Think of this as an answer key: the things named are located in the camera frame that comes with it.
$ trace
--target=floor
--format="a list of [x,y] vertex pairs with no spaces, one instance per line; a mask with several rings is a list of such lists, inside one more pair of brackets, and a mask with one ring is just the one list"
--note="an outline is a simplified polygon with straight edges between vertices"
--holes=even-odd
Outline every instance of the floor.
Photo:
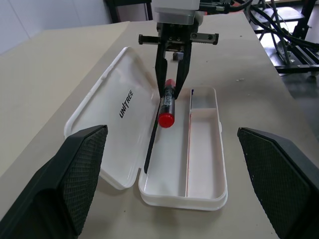
[[[294,7],[296,10],[301,11],[302,7]],[[287,25],[283,23],[282,27],[293,31],[296,23],[288,22]],[[316,5],[313,9],[310,17],[309,29],[306,40],[311,42],[319,42],[319,5]],[[261,40],[269,58],[274,65],[282,65],[271,39],[270,34],[265,34]],[[319,141],[319,76],[311,76],[310,73],[306,74],[289,74],[282,75],[287,89],[289,90],[292,97],[297,101],[301,109],[303,110],[310,127],[312,128],[317,140]]]

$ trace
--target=unitree logo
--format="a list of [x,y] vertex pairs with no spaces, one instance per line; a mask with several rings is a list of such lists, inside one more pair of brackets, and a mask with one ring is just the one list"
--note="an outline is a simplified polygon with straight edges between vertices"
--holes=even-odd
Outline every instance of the unitree logo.
[[129,93],[128,93],[128,96],[126,97],[124,103],[122,103],[122,108],[120,110],[120,117],[123,118],[124,114],[125,114],[125,111],[126,109],[129,108],[129,104],[130,104],[130,101],[132,99],[132,96],[133,96],[133,91],[130,90]]

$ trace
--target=white plastic case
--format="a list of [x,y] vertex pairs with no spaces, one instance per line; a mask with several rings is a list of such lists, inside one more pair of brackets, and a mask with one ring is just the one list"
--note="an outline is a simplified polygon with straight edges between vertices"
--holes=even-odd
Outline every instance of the white plastic case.
[[147,174],[144,162],[160,103],[143,62],[125,47],[70,117],[64,136],[106,124],[100,176],[113,187],[139,189],[150,205],[213,211],[227,201],[227,181],[213,88],[182,89],[175,123],[158,126]]

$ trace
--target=black textured pad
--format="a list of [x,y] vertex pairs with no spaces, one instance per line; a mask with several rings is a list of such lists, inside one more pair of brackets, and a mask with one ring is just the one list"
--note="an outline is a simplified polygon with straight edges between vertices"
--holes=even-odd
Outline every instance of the black textured pad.
[[254,191],[277,235],[310,238],[305,233],[318,215],[318,169],[286,139],[246,128],[238,137]]
[[0,239],[77,238],[92,203],[107,133],[100,125],[69,136],[1,220]]
[[88,215],[102,162],[107,130],[86,138],[61,183],[63,201],[77,235]]

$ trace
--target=beige table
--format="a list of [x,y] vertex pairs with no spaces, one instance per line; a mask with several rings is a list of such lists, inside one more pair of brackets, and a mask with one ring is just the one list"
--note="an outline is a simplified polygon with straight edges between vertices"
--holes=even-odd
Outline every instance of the beige table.
[[[92,29],[96,31],[97,35],[99,35],[97,32],[107,30],[108,32],[104,34],[107,39],[114,32],[117,31],[118,33],[119,28],[124,29],[125,27],[126,25],[118,25],[110,30],[108,26],[98,26],[65,30],[64,34],[69,35],[68,44],[64,43],[63,37],[57,39],[55,51],[58,51],[58,53],[54,55],[54,59],[50,57],[50,54],[47,54],[46,57],[37,58],[37,54],[40,54],[52,44],[49,39],[39,40],[41,44],[38,44],[37,39],[34,39],[30,46],[24,46],[26,49],[18,49],[15,52],[15,57],[17,57],[23,55],[29,48],[38,47],[37,54],[25,64],[28,64],[28,68],[39,68],[39,72],[42,72],[43,75],[40,75],[40,73],[38,75],[36,74],[37,71],[33,70],[35,79],[24,72],[23,76],[28,80],[25,87],[32,89],[32,84],[38,84],[39,82],[42,82],[43,88],[47,88],[48,85],[53,87],[50,94],[49,91],[45,91],[47,95],[34,96],[27,105],[21,106],[22,109],[17,110],[17,112],[22,112],[23,107],[37,102],[37,98],[39,98],[44,101],[44,104],[51,107],[46,113],[46,117],[41,117],[42,121],[37,122],[36,126],[42,127],[41,123],[45,122],[45,119],[51,115],[52,117],[23,152],[19,156],[17,155],[17,159],[12,160],[14,163],[0,178],[1,217],[33,173],[59,149],[64,141],[63,127],[66,121],[123,47],[130,45],[135,48],[155,79],[154,65],[157,48],[152,45],[140,46],[137,41],[138,34],[156,35],[156,23],[151,21],[129,23],[125,31],[85,77],[80,74],[76,75],[77,71],[81,71],[80,68],[91,68],[96,63],[98,53],[85,62],[80,53],[77,54],[76,59],[70,57],[70,52],[66,51],[67,48],[64,44],[70,46],[70,41],[76,42],[78,37],[88,35],[88,32],[91,32]],[[287,137],[317,165],[319,145],[301,110],[286,90],[242,13],[207,16],[200,27],[200,32],[220,33],[219,43],[217,46],[193,45],[190,71],[185,86],[210,85],[216,89],[220,120],[223,125],[222,137],[229,194],[226,205],[216,212],[152,207],[142,201],[137,184],[128,190],[117,191],[100,179],[80,238],[277,238],[254,194],[242,149],[236,135],[237,129],[240,126],[247,126]],[[89,55],[90,51],[88,49],[94,48],[97,42],[101,44],[100,40],[91,37],[87,41],[90,44],[83,44],[79,47],[73,46],[74,52],[84,51],[83,48],[85,48]],[[97,48],[108,48],[108,46],[104,45]],[[72,66],[70,69],[65,66],[64,58],[72,59],[69,62]],[[16,63],[14,61],[7,61],[10,61],[10,56],[6,55],[1,59],[1,62],[7,64],[6,68],[15,68]],[[52,68],[54,68],[55,74],[63,71],[63,74],[60,75],[60,78],[63,79],[58,79],[56,84],[51,82],[52,77],[49,79],[44,77],[52,73],[52,71],[49,71]],[[14,80],[17,79],[15,76],[22,76],[18,74],[20,71],[23,72],[23,64],[19,65],[14,72],[7,72],[5,75],[5,80],[11,81],[6,84],[12,89],[15,89],[14,85],[17,85],[14,83]],[[64,90],[65,85],[68,85],[67,82],[70,80],[68,76],[70,75],[74,83],[68,87],[68,90]],[[167,76],[174,78],[175,75],[175,66],[169,67]],[[12,99],[18,97],[14,92],[11,95]],[[19,119],[11,115],[9,109],[7,110],[7,114],[12,117],[12,121],[18,123]],[[30,121],[41,115],[40,109],[33,109],[32,114],[29,115]],[[14,125],[9,120],[7,123],[9,126]],[[5,133],[13,140],[6,142],[6,134],[1,135],[1,143],[4,144],[1,150],[6,149],[14,142],[20,142],[20,135],[24,137],[23,143],[27,142],[25,135],[31,135],[31,132],[24,128],[7,130]]]

